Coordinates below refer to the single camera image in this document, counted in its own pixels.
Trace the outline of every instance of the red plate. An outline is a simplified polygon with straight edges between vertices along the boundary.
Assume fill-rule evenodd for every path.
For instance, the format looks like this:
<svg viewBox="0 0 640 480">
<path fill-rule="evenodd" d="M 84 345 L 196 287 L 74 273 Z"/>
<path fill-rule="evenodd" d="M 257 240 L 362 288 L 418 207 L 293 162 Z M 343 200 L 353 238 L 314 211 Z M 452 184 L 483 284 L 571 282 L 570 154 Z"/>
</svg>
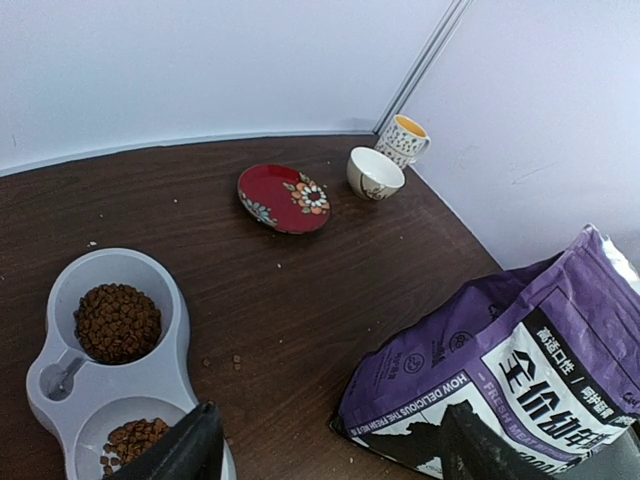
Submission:
<svg viewBox="0 0 640 480">
<path fill-rule="evenodd" d="M 319 229 L 331 212 L 327 194 L 292 168 L 257 165 L 238 179 L 242 205 L 259 222 L 279 232 L 307 233 Z"/>
</svg>

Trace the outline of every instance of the double pet bowl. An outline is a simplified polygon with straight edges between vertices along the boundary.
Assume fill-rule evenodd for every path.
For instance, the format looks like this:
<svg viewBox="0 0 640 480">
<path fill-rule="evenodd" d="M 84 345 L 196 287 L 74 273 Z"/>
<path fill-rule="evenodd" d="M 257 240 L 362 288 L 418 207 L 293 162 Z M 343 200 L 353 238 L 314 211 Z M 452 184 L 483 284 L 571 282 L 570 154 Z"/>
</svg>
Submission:
<svg viewBox="0 0 640 480">
<path fill-rule="evenodd" d="M 153 351 L 117 366 L 97 363 L 84 352 L 73 315 L 89 290 L 111 283 L 144 292 L 162 313 Z M 27 396 L 36 419 L 60 443 L 69 480 L 102 478 L 103 446 L 117 427 L 156 417 L 172 426 L 198 403 L 187 373 L 186 303 L 169 272 L 146 255 L 112 248 L 71 263 L 51 289 L 46 329 L 44 347 L 27 373 Z M 226 443 L 221 480 L 236 480 Z"/>
</svg>

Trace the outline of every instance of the wooden table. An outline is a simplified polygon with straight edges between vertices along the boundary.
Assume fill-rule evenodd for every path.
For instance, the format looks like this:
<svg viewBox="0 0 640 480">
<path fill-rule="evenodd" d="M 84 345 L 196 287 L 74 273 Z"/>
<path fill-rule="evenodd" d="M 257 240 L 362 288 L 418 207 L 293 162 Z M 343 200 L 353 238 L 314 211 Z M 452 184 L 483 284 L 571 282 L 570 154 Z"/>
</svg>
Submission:
<svg viewBox="0 0 640 480">
<path fill-rule="evenodd" d="M 191 314 L 192 384 L 219 402 L 240 479 L 426 478 L 339 438 L 328 421 L 363 354 L 498 267 L 413 172 L 383 202 L 351 192 L 349 151 L 374 140 L 155 148 L 0 178 L 0 477 L 64 478 L 24 382 L 53 281 L 96 242 L 143 251 L 174 275 Z M 256 163 L 328 185 L 329 223 L 299 237 L 253 221 L 235 189 Z"/>
</svg>

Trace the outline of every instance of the cat food bag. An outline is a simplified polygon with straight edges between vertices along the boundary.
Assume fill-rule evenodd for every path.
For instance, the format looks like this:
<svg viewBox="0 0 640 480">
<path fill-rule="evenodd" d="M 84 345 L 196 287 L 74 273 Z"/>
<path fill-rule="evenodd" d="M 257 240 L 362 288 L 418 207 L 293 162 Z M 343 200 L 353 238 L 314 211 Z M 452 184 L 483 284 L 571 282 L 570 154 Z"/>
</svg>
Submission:
<svg viewBox="0 0 640 480">
<path fill-rule="evenodd" d="M 447 406 L 467 402 L 555 475 L 640 416 L 640 279 L 593 226 L 562 254 L 466 283 L 363 358 L 332 428 L 443 478 Z"/>
</svg>

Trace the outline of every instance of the mug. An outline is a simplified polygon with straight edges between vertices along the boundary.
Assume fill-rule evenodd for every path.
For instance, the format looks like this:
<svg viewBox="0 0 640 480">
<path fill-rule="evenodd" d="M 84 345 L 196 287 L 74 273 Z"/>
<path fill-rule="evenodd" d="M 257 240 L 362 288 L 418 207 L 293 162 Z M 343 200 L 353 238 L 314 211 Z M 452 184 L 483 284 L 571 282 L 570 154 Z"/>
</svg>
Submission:
<svg viewBox="0 0 640 480">
<path fill-rule="evenodd" d="M 416 163 L 418 155 L 431 145 L 431 138 L 418 123 L 404 115 L 395 115 L 374 147 L 400 168 Z"/>
<path fill-rule="evenodd" d="M 404 173 L 400 167 L 368 147 L 351 150 L 347 179 L 356 195 L 365 200 L 384 200 L 404 186 Z"/>
</svg>

